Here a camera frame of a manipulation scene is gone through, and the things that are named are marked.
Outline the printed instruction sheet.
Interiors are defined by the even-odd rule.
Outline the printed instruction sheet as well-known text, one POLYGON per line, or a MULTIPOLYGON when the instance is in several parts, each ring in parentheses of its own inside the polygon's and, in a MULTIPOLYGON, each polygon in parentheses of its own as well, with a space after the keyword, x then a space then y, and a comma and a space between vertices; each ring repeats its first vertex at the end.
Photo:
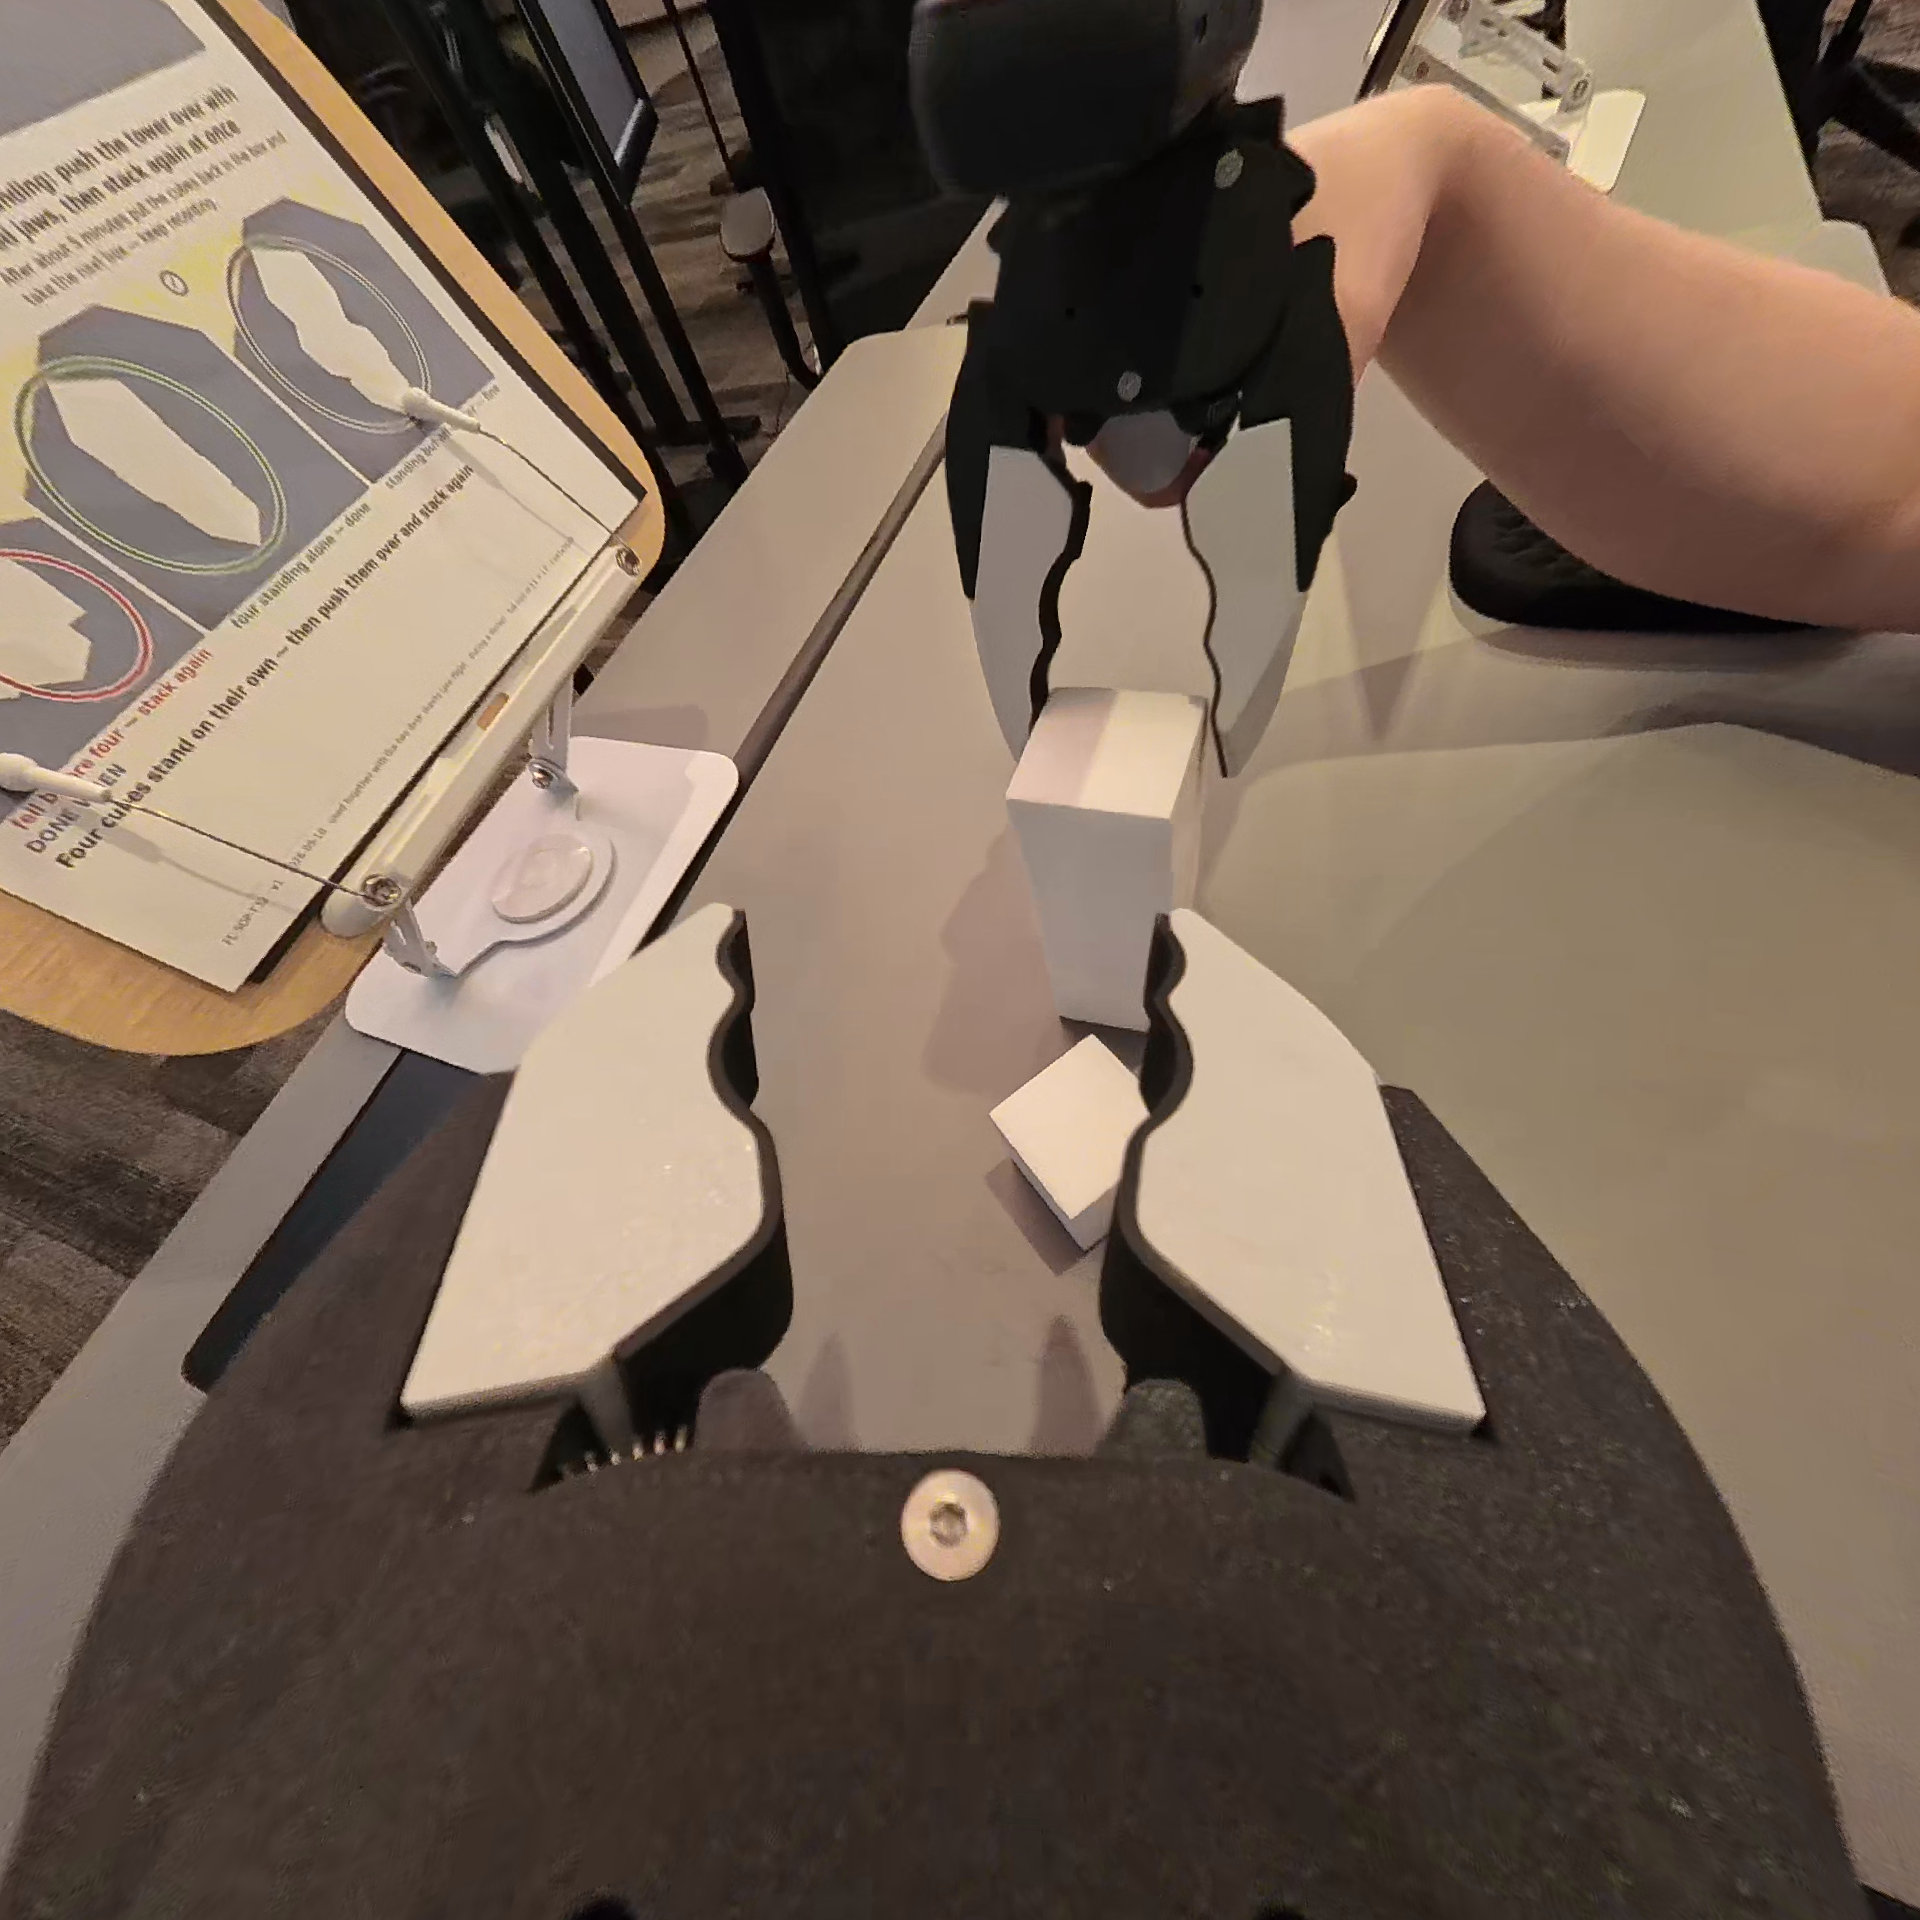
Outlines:
POLYGON ((5 4, 5 896, 239 990, 645 501, 211 4, 5 4))

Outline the black office chair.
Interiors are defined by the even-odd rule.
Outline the black office chair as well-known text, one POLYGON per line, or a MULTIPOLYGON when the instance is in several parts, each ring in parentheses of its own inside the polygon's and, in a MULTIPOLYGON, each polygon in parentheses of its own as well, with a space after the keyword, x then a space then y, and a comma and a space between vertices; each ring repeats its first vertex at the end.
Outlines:
POLYGON ((1786 117, 1801 143, 1805 175, 1815 196, 1827 204, 1816 186, 1816 153, 1827 130, 1842 130, 1897 167, 1917 176, 1920 167, 1920 130, 1917 68, 1872 56, 1862 50, 1872 0, 1842 4, 1836 33, 1827 33, 1831 4, 1823 0, 1760 0, 1755 4, 1763 45, 1786 97, 1786 117))
POLYGON ((755 184, 817 357, 903 328, 975 228, 947 196, 905 97, 905 0, 711 0, 755 184))

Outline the white document stand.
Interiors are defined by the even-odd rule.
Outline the white document stand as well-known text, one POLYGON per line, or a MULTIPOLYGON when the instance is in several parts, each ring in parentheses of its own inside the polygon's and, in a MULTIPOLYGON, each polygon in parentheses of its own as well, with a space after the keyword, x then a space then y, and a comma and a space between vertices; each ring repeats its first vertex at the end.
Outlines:
POLYGON ((1597 84, 1569 50, 1563 11, 1548 0, 1397 0, 1378 17, 1355 97, 1453 88, 1608 196, 1642 94, 1597 84))

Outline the black computer monitor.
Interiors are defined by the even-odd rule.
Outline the black computer monitor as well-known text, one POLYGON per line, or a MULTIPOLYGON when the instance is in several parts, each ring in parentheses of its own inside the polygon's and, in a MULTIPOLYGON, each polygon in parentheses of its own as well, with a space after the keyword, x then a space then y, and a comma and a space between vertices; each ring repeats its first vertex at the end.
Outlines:
POLYGON ((598 186, 627 208, 659 137, 659 106, 605 0, 521 0, 548 84, 572 117, 598 186))

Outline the wooden board document stand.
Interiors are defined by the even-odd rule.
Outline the wooden board document stand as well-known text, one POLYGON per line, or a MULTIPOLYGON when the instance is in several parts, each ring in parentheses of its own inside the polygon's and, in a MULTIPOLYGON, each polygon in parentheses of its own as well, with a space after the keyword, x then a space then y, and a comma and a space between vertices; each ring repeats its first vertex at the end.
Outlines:
MULTIPOLYGON (((450 266, 486 261, 278 17, 260 4, 211 4, 211 17, 291 78, 373 190, 392 196, 450 266)), ((492 266, 486 294, 492 326, 539 357, 528 333, 548 328, 492 266)), ((618 423, 559 347, 550 387, 622 460, 645 465, 650 495, 563 601, 559 635, 539 640, 533 660, 511 666, 468 717, 337 896, 239 990, 210 990, 5 896, 5 1015, 83 1045, 183 1059, 276 1040, 346 997, 360 1029, 492 1073, 516 1066, 568 997, 618 967, 718 820, 739 770, 711 753, 585 737, 572 719, 577 666, 659 565, 665 513, 636 426, 618 423)), ((5 756, 5 790, 120 803, 108 786, 28 756, 5 756)))

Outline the black wrist rest pad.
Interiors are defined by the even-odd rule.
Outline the black wrist rest pad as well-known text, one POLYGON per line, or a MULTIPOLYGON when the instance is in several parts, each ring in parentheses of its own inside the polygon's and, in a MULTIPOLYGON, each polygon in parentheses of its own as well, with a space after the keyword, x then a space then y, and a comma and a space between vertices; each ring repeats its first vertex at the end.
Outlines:
POLYGON ((1505 495, 1473 485, 1448 537, 1453 601, 1478 619, 1538 630, 1608 635, 1805 635, 1809 620, 1711 607, 1625 586, 1541 531, 1505 495))

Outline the person's right forearm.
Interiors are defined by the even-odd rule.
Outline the person's right forearm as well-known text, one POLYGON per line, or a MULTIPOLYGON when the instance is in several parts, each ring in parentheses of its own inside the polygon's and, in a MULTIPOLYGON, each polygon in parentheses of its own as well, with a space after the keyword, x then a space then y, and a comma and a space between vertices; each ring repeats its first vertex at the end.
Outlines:
POLYGON ((1306 120, 1375 366, 1541 531, 1625 586, 1831 630, 1920 626, 1920 320, 1569 176, 1440 84, 1306 120))

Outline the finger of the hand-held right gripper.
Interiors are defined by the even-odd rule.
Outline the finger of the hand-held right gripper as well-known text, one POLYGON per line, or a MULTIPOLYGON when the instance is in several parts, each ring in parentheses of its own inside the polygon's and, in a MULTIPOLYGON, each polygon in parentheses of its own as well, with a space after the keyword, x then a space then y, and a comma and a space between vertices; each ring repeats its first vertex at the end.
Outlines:
POLYGON ((975 569, 975 645, 1010 756, 1050 703, 1062 581, 1090 537, 1093 490, 1035 448, 989 448, 975 569))
POLYGON ((1306 606, 1295 423, 1272 418, 1221 439, 1188 490, 1188 549, 1210 581, 1213 756, 1221 777, 1238 777, 1280 706, 1306 606))

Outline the black desk legs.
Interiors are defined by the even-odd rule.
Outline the black desk legs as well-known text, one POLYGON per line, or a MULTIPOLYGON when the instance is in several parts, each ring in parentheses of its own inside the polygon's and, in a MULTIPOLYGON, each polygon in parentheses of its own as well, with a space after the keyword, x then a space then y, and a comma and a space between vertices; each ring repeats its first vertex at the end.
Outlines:
POLYGON ((641 231, 591 175, 516 0, 278 4, 301 45, 468 231, 563 360, 636 426, 682 548, 746 480, 758 423, 725 418, 641 231))

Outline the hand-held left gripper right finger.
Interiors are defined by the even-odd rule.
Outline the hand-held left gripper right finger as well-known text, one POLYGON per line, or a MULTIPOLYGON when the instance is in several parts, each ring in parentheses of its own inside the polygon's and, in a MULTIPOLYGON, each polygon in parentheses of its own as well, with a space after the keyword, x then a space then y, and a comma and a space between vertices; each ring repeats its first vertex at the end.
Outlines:
POLYGON ((1100 1255, 1122 1385, 1180 1385, 1219 1463, 1331 1470, 1328 1419, 1471 1434, 1486 1394, 1378 1073, 1200 910, 1153 920, 1100 1255))

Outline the person's right hand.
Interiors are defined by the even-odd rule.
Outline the person's right hand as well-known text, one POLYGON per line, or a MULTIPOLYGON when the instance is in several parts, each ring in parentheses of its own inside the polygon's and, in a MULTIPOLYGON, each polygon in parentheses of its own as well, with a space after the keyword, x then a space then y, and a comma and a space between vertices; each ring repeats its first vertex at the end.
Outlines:
POLYGON ((1050 418, 1052 448, 1080 448, 1122 497, 1147 513, 1177 505, 1210 465, 1210 446, 1171 413, 1050 418))

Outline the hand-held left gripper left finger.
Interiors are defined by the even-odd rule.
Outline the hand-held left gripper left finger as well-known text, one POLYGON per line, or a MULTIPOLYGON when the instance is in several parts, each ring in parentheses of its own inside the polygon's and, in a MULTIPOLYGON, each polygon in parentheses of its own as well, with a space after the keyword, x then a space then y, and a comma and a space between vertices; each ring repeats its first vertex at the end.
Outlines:
POLYGON ((711 901, 542 1025, 400 1385, 413 1426, 559 1407, 591 1463, 797 1443, 749 1008, 746 915, 711 901))

